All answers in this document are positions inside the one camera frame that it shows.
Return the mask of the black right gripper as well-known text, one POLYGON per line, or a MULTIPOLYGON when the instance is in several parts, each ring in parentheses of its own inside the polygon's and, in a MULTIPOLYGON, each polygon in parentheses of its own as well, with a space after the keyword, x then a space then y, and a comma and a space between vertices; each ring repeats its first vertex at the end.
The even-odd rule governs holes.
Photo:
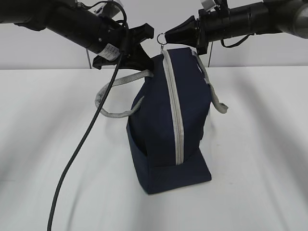
POLYGON ((189 17, 182 24, 165 32, 167 44, 181 44, 196 47, 198 55, 207 54, 209 34, 213 24, 211 12, 204 9, 198 11, 199 18, 189 17))

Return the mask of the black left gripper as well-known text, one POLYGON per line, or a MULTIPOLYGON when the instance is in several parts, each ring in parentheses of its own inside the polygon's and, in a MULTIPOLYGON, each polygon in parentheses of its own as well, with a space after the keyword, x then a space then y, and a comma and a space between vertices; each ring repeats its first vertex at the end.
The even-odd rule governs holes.
POLYGON ((153 71, 154 62, 141 46, 143 41, 153 38, 154 28, 147 23, 129 29, 119 46, 119 51, 124 53, 119 68, 153 71))

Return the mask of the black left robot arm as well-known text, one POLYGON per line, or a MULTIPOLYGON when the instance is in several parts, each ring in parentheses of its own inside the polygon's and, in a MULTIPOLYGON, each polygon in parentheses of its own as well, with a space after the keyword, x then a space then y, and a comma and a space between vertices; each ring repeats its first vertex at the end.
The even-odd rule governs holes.
POLYGON ((96 54, 92 66, 118 65, 120 69, 150 70, 154 62, 141 43, 154 38, 145 23, 129 28, 127 14, 116 0, 102 0, 91 12, 78 0, 2 0, 1 24, 15 24, 33 31, 49 29, 96 54))

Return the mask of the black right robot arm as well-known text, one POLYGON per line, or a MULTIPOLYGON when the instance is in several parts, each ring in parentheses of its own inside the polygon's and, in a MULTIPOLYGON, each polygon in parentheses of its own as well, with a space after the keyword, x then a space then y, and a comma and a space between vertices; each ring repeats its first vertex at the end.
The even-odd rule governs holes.
POLYGON ((165 32, 168 44, 196 48, 199 55, 207 54, 210 42, 235 37, 242 39, 229 48, 242 44, 253 35, 287 33, 308 37, 308 2, 306 0, 263 0, 229 8, 225 0, 203 0, 198 18, 191 16, 179 26, 165 32))

